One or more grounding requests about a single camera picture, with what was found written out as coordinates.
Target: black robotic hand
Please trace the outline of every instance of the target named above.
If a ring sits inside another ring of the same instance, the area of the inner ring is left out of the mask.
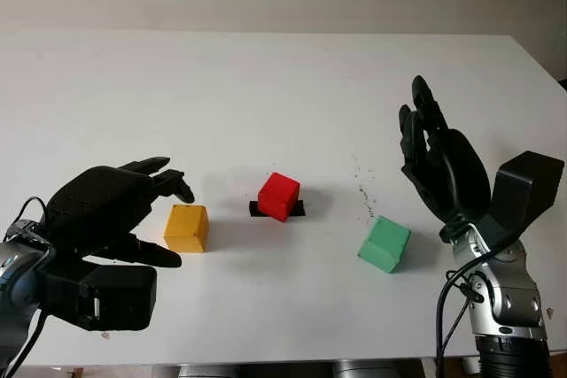
[[[175,252],[131,233],[157,197],[176,195],[185,203],[194,201],[182,172],[151,175],[168,162],[169,158],[156,157],[121,167],[90,168],[43,205],[39,222],[18,217],[10,225],[0,243],[0,373],[26,341],[36,309],[42,315],[31,344],[50,314],[87,330],[148,326],[156,297],[155,269],[99,265],[82,258],[181,265]],[[28,346],[6,376],[13,375]]]
[[[479,219],[490,206],[485,167],[467,138],[448,128],[439,105],[422,76],[412,83],[415,111],[400,108],[401,171],[417,193],[446,225],[439,233],[445,243]],[[423,132],[428,135],[427,150]]]
[[[44,268],[42,308],[85,329],[143,329],[155,303],[156,272],[149,266],[100,266],[87,255],[152,266],[178,267],[181,258],[130,232],[159,196],[194,201],[183,173],[150,174],[169,162],[156,157],[122,167],[98,166],[61,188],[47,204],[42,225],[57,251]]]

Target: green cube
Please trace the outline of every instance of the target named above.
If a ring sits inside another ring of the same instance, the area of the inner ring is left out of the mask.
[[[410,234],[409,229],[379,216],[358,257],[390,274],[400,263]]]

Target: red cube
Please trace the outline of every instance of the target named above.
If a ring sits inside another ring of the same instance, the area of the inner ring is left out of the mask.
[[[274,219],[286,221],[298,197],[298,181],[272,173],[258,192],[258,210]]]

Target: dirt speck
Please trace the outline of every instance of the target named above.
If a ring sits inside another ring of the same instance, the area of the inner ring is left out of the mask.
[[[368,209],[369,211],[369,220],[370,219],[374,219],[374,209],[372,208],[372,206],[370,205],[370,201],[369,201],[369,194],[366,192],[366,190],[362,187],[362,185],[359,185],[358,187],[359,192],[362,194],[362,202],[364,203],[364,206]]]

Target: black base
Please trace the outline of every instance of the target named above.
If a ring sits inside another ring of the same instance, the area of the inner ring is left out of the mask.
[[[258,210],[258,201],[251,201],[248,204],[248,210],[250,210],[251,217],[267,217],[267,214],[264,214],[260,210]],[[290,212],[290,217],[297,217],[297,216],[305,216],[305,209],[303,208],[303,200],[299,200]]]
[[[546,341],[477,336],[484,378],[551,378]]]

